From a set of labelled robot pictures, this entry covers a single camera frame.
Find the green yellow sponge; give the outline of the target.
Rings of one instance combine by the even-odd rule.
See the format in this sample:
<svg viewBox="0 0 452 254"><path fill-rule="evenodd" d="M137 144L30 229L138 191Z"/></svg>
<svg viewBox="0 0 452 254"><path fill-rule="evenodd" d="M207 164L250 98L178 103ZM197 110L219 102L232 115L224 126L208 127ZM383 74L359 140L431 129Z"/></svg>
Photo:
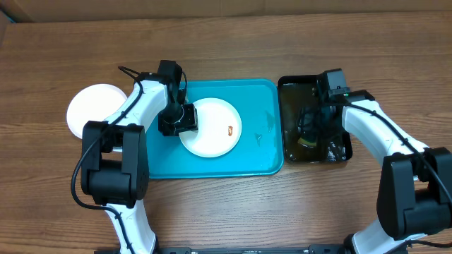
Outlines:
<svg viewBox="0 0 452 254"><path fill-rule="evenodd" d="M302 145L304 147L309 147L309 148L313 148L313 147L317 147L318 146L318 139L317 138L314 138L314 139L299 138L297 142L300 145Z"/></svg>

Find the white plate with ketchup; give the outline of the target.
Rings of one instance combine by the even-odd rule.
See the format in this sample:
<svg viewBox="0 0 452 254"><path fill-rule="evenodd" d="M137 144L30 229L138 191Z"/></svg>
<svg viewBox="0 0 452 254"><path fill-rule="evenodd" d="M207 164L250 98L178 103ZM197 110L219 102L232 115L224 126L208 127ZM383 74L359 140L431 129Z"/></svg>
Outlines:
<svg viewBox="0 0 452 254"><path fill-rule="evenodd" d="M95 84L81 90L70 102L67 116L88 121L103 121L125 103L126 94L110 84Z"/></svg>

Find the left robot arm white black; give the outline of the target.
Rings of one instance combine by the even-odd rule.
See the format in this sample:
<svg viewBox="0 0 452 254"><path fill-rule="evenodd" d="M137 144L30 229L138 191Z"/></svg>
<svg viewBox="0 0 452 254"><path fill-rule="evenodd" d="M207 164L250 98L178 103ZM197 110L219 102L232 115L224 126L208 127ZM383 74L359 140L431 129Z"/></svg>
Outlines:
<svg viewBox="0 0 452 254"><path fill-rule="evenodd" d="M110 119L84 125L71 194L79 206L107 213L119 253L159 253L143 202L149 182L145 132L153 121L164 136L195 131L197 112L186 101L188 83L179 66L157 73L120 69L133 79L133 92Z"/></svg>

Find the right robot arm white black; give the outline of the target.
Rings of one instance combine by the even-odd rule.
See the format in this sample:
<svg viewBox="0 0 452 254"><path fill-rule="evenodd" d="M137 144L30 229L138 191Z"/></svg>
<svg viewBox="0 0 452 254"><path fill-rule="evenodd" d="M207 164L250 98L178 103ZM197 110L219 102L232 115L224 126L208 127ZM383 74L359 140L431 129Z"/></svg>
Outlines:
<svg viewBox="0 0 452 254"><path fill-rule="evenodd" d="M366 90L316 93L299 111L300 137L306 144L336 131L354 135L381 165L377 218L349 235L342 253L406 253L425 236L451 228L451 152L430 148L406 133Z"/></svg>

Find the yellow plate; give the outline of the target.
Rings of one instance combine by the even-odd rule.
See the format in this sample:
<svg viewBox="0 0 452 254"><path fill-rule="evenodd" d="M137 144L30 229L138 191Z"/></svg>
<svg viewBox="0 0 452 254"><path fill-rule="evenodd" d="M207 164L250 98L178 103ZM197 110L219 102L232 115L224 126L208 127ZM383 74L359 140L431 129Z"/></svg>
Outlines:
<svg viewBox="0 0 452 254"><path fill-rule="evenodd" d="M81 139L83 137L83 127L85 125L84 119L77 116L67 116L66 122L72 134Z"/></svg>

